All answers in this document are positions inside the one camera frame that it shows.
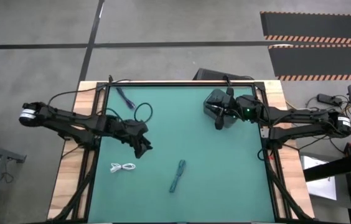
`coiled white cable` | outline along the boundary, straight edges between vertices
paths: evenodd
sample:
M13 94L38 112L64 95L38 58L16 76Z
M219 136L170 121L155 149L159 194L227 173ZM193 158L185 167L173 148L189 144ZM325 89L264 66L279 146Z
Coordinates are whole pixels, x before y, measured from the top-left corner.
M120 164L115 164L115 163L111 163L112 165L112 168L111 168L111 172L114 173L120 169L125 169L125 170L133 170L136 168L136 166L134 164L123 164L123 165L120 165Z

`green table surface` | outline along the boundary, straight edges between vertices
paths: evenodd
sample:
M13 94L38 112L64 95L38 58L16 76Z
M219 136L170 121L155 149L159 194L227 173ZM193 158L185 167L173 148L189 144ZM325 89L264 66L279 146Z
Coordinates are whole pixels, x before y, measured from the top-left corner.
M203 101L215 86L124 86L136 105L148 102L153 117L145 136L153 150L140 159L113 138L101 141L88 221L99 222L273 222L257 124L237 121L218 131L204 114ZM235 95L252 95L235 87ZM108 107L123 119L131 111L115 88ZM137 119L146 119L142 106ZM186 160L174 193L169 188L178 163ZM135 170L111 173L111 163L133 163Z

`concrete floor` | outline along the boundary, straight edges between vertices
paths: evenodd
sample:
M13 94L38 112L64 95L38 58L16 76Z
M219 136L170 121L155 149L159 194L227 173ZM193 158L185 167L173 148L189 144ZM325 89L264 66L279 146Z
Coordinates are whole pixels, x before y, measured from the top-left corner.
M0 0L0 44L87 43L98 0ZM96 42L264 40L260 11L351 14L351 0L107 0ZM44 128L18 122L24 102L47 101L74 90L84 49L0 50L0 146L27 154L16 176L0 189L0 223L45 220L63 141ZM266 47L96 49L87 80L190 80L204 67L255 79L274 79ZM284 82L287 100L298 107L317 93L347 93L351 82ZM69 110L73 95L54 103ZM298 140L300 146L312 138ZM342 148L351 137L335 140ZM328 141L305 151L340 156ZM344 208L313 200L317 218L347 222Z

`black mat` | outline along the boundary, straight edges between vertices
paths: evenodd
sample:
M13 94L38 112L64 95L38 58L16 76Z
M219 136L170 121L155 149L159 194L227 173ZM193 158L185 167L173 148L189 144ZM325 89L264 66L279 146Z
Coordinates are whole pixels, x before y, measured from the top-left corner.
M280 80L351 80L351 44L269 46Z
M351 44L351 14L261 12L267 40Z

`wooden board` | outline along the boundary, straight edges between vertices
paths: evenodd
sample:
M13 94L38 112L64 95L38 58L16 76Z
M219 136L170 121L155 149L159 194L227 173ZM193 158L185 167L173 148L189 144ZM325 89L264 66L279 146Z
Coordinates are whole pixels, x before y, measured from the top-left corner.
M144 82L158 82L158 83L177 83L186 81L133 81L133 83L144 83ZM218 81L188 81L188 82L217 82ZM286 102L282 91L281 82L279 80L255 80L255 81L233 81L233 82L264 82L267 94L268 104L275 106L281 110L286 110ZM80 82L79 90L87 90L96 87L97 82ZM76 96L75 106L73 111L80 114L91 114L91 107L93 104L95 91L86 91L78 93ZM290 128L290 124L279 124L277 126L283 128ZM288 145L296 147L295 141L288 141ZM77 145L73 141L66 142L64 145L63 153L66 153L74 149ZM286 188L292 197L295 199L297 204L304 210L310 217L314 217L314 211L312 209L311 200L308 194L306 181L302 171L302 165L300 162L299 153L291 148L284 146L279 150L279 156L281 158L281 165L283 175L286 183ZM80 173L80 166L83 157L83 150L77 149L75 152L67 155L62 159L59 170L57 181L55 183L54 193L49 208L47 218L53 218L60 213L63 207L72 197L76 191L78 175ZM79 209L79 217L81 218L85 207L85 197L87 191L83 193L83 197ZM276 198L281 217L284 217L284 209L282 197L279 191L276 189Z

